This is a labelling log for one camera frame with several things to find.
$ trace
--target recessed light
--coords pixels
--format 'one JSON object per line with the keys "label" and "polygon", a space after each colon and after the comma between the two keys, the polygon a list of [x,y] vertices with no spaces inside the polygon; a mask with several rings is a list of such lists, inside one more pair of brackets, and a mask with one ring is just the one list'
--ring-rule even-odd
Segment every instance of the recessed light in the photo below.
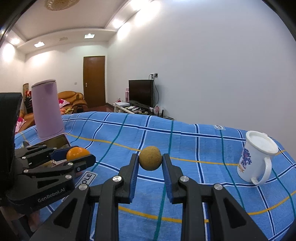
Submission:
{"label": "recessed light", "polygon": [[148,0],[132,0],[130,5],[134,11],[138,11],[142,9],[147,3],[149,3]]}
{"label": "recessed light", "polygon": [[86,34],[85,36],[84,36],[84,38],[85,39],[93,39],[94,38],[94,34]]}
{"label": "recessed light", "polygon": [[37,44],[34,44],[34,46],[36,47],[36,48],[39,48],[39,47],[42,47],[42,46],[44,46],[45,44],[43,43],[43,42],[39,42],[39,43],[37,43]]}
{"label": "recessed light", "polygon": [[18,39],[18,38],[12,39],[12,40],[10,41],[10,43],[13,44],[13,45],[17,45],[17,44],[20,43],[20,39]]}
{"label": "recessed light", "polygon": [[120,28],[123,25],[123,21],[120,21],[119,19],[114,19],[112,24],[114,28]]}

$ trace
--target television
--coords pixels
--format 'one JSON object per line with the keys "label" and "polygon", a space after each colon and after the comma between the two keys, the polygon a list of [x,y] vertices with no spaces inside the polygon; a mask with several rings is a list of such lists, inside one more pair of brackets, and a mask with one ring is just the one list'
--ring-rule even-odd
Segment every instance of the television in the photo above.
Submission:
{"label": "television", "polygon": [[139,107],[153,107],[153,80],[129,80],[129,103]]}

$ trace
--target wooden door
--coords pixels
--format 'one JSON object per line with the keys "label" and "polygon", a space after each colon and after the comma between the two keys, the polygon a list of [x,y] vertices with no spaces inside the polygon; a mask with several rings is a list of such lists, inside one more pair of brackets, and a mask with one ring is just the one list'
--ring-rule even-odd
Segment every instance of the wooden door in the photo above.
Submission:
{"label": "wooden door", "polygon": [[83,59],[83,90],[88,108],[103,106],[105,99],[105,56]]}

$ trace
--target brown leather sofa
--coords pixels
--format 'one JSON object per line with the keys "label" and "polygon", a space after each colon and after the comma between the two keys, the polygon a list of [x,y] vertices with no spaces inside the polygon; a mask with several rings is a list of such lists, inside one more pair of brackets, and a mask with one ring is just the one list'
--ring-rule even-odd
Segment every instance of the brown leather sofa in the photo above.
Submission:
{"label": "brown leather sofa", "polygon": [[74,112],[76,112],[77,108],[82,107],[83,109],[87,109],[87,102],[83,98],[83,94],[74,91],[63,91],[57,94],[59,99],[64,99],[70,104],[63,106],[63,108],[73,108]]}
{"label": "brown leather sofa", "polygon": [[17,133],[20,133],[21,131],[24,131],[24,130],[28,129],[29,127],[35,125],[33,113],[25,115],[25,112],[23,110],[20,110],[19,117],[24,118],[24,120],[26,122],[22,125],[22,127],[19,129],[19,131]]}

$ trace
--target yellow stripe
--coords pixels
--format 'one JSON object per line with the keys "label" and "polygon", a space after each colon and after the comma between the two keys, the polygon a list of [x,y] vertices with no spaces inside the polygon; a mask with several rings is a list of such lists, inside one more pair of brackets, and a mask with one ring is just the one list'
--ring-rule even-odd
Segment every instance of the yellow stripe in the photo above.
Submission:
{"label": "yellow stripe", "polygon": [[265,213],[267,211],[270,211],[276,207],[278,207],[279,205],[283,204],[285,201],[287,201],[290,197],[286,197],[284,200],[280,201],[279,203],[273,205],[272,207],[269,207],[267,209],[264,209],[262,211],[258,211],[258,212],[252,212],[252,213],[248,213],[249,215],[257,215],[257,214],[261,214],[261,213]]}
{"label": "yellow stripe", "polygon": [[[134,215],[144,217],[144,218],[155,219],[155,220],[158,219],[158,216],[156,216],[156,215],[151,215],[151,214],[147,214],[147,213],[138,212],[138,211],[126,208],[126,207],[118,206],[118,209],[121,210],[121,211],[127,212],[127,213],[131,213],[131,214],[134,214]],[[167,222],[173,222],[173,223],[182,223],[182,220],[178,219],[178,218],[162,217],[161,220],[162,221],[167,221]]]}
{"label": "yellow stripe", "polygon": [[[273,205],[272,207],[269,207],[269,208],[266,208],[264,210],[261,210],[261,211],[258,211],[258,212],[251,212],[251,213],[248,213],[249,215],[258,215],[258,214],[262,214],[262,213],[265,213],[267,211],[270,211],[270,210],[273,210],[275,209],[276,207],[278,207],[279,205],[283,204],[284,202],[286,202],[287,200],[289,199],[289,197],[286,197],[285,199],[283,199],[282,201],[280,201],[279,203]],[[141,217],[145,217],[145,218],[150,218],[150,219],[155,219],[157,220],[158,216],[156,215],[151,215],[151,214],[147,214],[147,213],[142,213],[142,212],[138,212],[138,211],[134,211],[134,210],[131,210],[131,209],[128,209],[126,207],[122,207],[122,206],[119,206],[118,207],[119,210],[122,210],[124,212],[128,212],[128,213],[132,213],[134,215],[138,215],[138,216],[141,216]],[[161,218],[162,221],[167,221],[167,222],[173,222],[173,223],[182,223],[182,220],[181,219],[177,219],[177,218],[167,218],[167,217],[162,217]]]}
{"label": "yellow stripe", "polygon": [[284,151],[286,151],[286,150],[279,151],[279,152],[278,152],[278,153],[276,153],[275,155],[277,156],[277,155],[279,155],[279,154],[283,153]]}
{"label": "yellow stripe", "polygon": [[[194,161],[194,160],[188,160],[188,159],[180,159],[176,157],[171,157],[171,159],[179,160],[179,161],[191,161],[191,162],[199,162],[199,163],[206,163],[206,164],[218,164],[218,165],[224,165],[223,163],[220,162],[210,162],[210,161]],[[226,163],[228,166],[237,166],[235,163]]]}
{"label": "yellow stripe", "polygon": [[[72,134],[68,134],[68,135],[69,135],[69,136],[72,136],[72,137],[75,137],[75,138],[78,137],[78,136],[74,136],[74,135],[72,135]],[[82,140],[85,140],[85,141],[104,142],[104,143],[109,143],[109,144],[112,143],[111,141],[98,140],[98,139],[90,139],[90,138],[84,138],[84,137],[79,137],[79,139],[82,139]],[[121,147],[124,147],[124,148],[130,149],[130,150],[133,150],[133,151],[141,151],[141,150],[139,150],[139,149],[130,148],[130,147],[128,147],[128,146],[124,146],[124,145],[121,145],[121,144],[118,144],[118,143],[113,143],[113,145],[121,146]]]}
{"label": "yellow stripe", "polygon": [[[90,138],[84,138],[84,137],[79,137],[79,139],[82,139],[82,140],[85,140],[85,141],[104,142],[104,143],[109,143],[109,144],[111,143],[111,141],[105,141],[105,140],[99,140],[99,139],[90,139]],[[123,148],[127,148],[127,149],[132,150],[132,151],[141,151],[139,149],[131,148],[131,147],[124,146],[124,145],[121,145],[121,144],[118,144],[118,143],[113,143],[113,145],[120,146],[120,147],[123,147]],[[224,165],[223,163],[219,163],[219,162],[194,161],[194,160],[188,160],[188,159],[180,159],[180,158],[176,158],[176,157],[171,157],[171,159],[175,159],[175,160],[179,160],[179,161],[189,161],[189,162],[199,162],[199,163],[206,163],[206,164]],[[237,166],[237,164],[234,164],[234,163],[226,163],[226,165],[228,165],[228,166]]]}

